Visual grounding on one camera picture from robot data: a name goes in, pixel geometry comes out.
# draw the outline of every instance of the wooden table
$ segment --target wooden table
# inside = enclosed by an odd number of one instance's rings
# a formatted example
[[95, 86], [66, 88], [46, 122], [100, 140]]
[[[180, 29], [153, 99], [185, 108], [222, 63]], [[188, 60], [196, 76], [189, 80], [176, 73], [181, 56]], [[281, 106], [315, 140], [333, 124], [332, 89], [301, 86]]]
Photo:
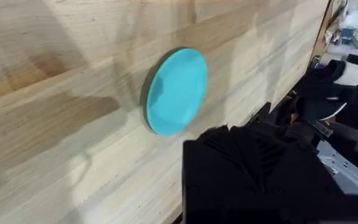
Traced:
[[[167, 223], [181, 145], [245, 123], [304, 74], [328, 0], [0, 0], [0, 223]], [[180, 134], [142, 104], [169, 50], [199, 50], [208, 89]]]

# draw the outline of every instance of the plate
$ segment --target plate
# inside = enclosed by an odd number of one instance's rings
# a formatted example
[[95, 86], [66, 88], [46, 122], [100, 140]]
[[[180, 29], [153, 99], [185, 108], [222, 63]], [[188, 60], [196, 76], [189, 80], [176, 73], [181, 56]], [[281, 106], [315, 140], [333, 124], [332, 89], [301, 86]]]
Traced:
[[153, 131], [161, 136], [182, 131], [195, 117], [206, 84], [207, 66], [198, 51], [171, 54], [157, 70], [147, 95], [147, 121]]

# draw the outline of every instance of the wood grain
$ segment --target wood grain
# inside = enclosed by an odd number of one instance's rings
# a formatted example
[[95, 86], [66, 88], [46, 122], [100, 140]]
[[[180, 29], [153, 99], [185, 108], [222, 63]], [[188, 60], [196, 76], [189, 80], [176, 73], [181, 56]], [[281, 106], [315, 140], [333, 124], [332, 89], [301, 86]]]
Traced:
[[[170, 222], [183, 141], [277, 103], [327, 3], [0, 1], [0, 223]], [[205, 56], [208, 89], [163, 138], [142, 104], [153, 65], [181, 46]]]

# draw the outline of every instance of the turquoise plate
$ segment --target turquoise plate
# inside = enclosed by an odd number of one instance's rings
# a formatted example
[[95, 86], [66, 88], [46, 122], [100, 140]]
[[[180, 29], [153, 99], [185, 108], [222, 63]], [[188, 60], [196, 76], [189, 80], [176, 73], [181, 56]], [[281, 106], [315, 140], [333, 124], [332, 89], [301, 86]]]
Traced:
[[147, 95], [150, 127], [161, 136], [182, 131], [194, 118], [204, 97], [207, 67], [194, 49], [182, 49], [161, 64]]

